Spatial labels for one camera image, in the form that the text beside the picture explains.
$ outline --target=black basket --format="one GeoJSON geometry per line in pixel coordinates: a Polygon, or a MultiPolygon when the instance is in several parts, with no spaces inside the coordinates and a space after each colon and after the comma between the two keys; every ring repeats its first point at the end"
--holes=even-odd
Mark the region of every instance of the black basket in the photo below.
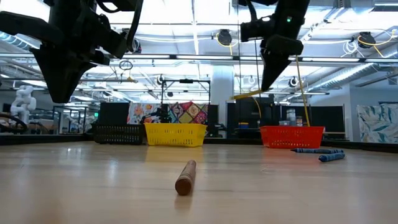
{"type": "Polygon", "coordinates": [[[141,145],[144,139],[143,124],[105,125],[93,124],[94,141],[100,144],[141,145]]]}

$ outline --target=blue crayon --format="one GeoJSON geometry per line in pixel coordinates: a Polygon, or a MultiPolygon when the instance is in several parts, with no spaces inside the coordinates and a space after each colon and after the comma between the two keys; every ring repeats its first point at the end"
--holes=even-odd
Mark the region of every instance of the blue crayon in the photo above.
{"type": "Polygon", "coordinates": [[[319,157],[319,160],[321,162],[329,162],[329,161],[334,161],[338,159],[344,159],[346,157],[346,154],[344,153],[334,153],[334,154],[329,154],[329,155],[322,155],[319,157]]]}
{"type": "Polygon", "coordinates": [[[333,154],[333,153],[344,153],[342,149],[292,149],[293,152],[297,153],[319,153],[319,154],[333,154]]]}

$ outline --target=white column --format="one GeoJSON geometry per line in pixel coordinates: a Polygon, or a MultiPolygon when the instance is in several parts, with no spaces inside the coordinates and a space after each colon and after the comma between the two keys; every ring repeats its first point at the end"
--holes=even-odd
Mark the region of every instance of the white column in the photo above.
{"type": "Polygon", "coordinates": [[[218,105],[218,121],[226,126],[226,102],[234,95],[234,67],[214,66],[211,76],[211,104],[218,105]]]}

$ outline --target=red basket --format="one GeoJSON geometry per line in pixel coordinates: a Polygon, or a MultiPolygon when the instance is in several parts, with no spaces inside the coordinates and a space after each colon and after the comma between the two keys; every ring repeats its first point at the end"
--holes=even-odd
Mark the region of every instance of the red basket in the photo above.
{"type": "Polygon", "coordinates": [[[325,127],[263,126],[262,143],[275,149],[309,148],[321,146],[325,127]]]}

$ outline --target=patterned fabric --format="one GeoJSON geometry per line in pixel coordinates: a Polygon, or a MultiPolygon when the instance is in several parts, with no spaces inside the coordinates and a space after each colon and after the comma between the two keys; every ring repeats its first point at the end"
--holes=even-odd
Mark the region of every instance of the patterned fabric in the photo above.
{"type": "MultiPolygon", "coordinates": [[[[156,112],[160,108],[160,103],[130,103],[129,116],[127,124],[139,124],[142,117],[145,115],[156,112]]],[[[146,118],[145,123],[151,123],[156,116],[146,118]]]]}
{"type": "Polygon", "coordinates": [[[207,120],[207,105],[193,102],[169,105],[169,114],[173,123],[204,124],[207,120]]]}
{"type": "MultiPolygon", "coordinates": [[[[139,124],[142,117],[156,112],[160,103],[130,103],[128,124],[139,124]]],[[[204,124],[207,120],[208,105],[198,105],[193,102],[169,104],[169,116],[172,123],[196,123],[204,124]]],[[[151,123],[156,116],[146,118],[145,123],[151,123]]]]}
{"type": "Polygon", "coordinates": [[[398,143],[398,104],[358,106],[362,142],[398,143]]]}

